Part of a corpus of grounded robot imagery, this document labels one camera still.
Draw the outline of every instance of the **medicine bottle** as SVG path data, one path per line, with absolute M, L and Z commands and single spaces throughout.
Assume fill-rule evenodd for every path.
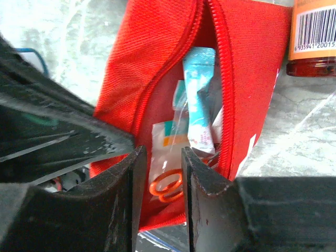
M 336 77 L 336 0 L 295 0 L 287 74 Z

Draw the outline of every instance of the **bottle label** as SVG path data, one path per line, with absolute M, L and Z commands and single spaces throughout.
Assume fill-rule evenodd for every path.
M 336 0 L 295 0 L 289 60 L 336 57 Z

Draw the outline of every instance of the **red fabric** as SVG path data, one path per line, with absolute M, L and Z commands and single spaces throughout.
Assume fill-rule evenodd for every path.
M 217 7 L 211 14 L 208 6 Z M 201 25 L 197 19 L 200 11 Z M 174 55 L 188 49 L 185 47 L 190 37 L 195 46 L 220 47 L 216 44 L 217 34 L 223 38 L 218 41 L 228 45 L 221 46 L 220 64 L 223 89 L 229 88 L 232 93 L 231 103 L 226 106 L 224 101 L 228 109 L 225 116 L 232 111 L 231 126 L 226 131 L 231 154 L 222 158 L 219 171 L 234 179 L 250 138 L 260 136 L 286 50 L 290 16 L 289 8 L 245 0 L 209 0 L 204 9 L 201 0 L 130 0 L 108 60 L 95 116 L 134 134 L 136 145 L 147 147 L 150 163 L 152 125 L 173 118 L 173 93 L 177 80 L 183 79 L 181 62 L 174 66 L 169 63 Z M 222 28 L 216 26 L 215 30 L 213 21 L 220 19 Z M 195 32 L 193 29 L 197 29 L 197 36 L 188 37 Z M 92 164 L 91 176 L 121 159 Z M 150 198 L 146 188 L 141 230 L 185 220 L 182 199 L 166 205 L 150 203 Z

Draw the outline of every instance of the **orange scissors handle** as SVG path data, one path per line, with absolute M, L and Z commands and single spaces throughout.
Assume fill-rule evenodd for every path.
M 177 181 L 170 183 L 162 191 L 156 190 L 156 186 L 159 182 L 161 182 L 166 177 L 174 175 L 174 174 L 177 174 L 179 176 Z M 173 193 L 181 184 L 182 184 L 182 170 L 174 169 L 174 170 L 167 171 L 161 174 L 160 176 L 158 176 L 149 186 L 149 192 L 154 196 L 159 196 L 159 200 L 161 202 L 164 202 L 164 203 L 172 202 L 183 195 L 183 192 L 174 193 L 172 195 L 169 195 Z

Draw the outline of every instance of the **blue packet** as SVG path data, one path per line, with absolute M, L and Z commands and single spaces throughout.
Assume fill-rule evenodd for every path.
M 184 82 L 189 110 L 188 139 L 200 156 L 215 154 L 209 118 L 208 89 L 214 75 L 216 51 L 193 47 L 183 59 Z

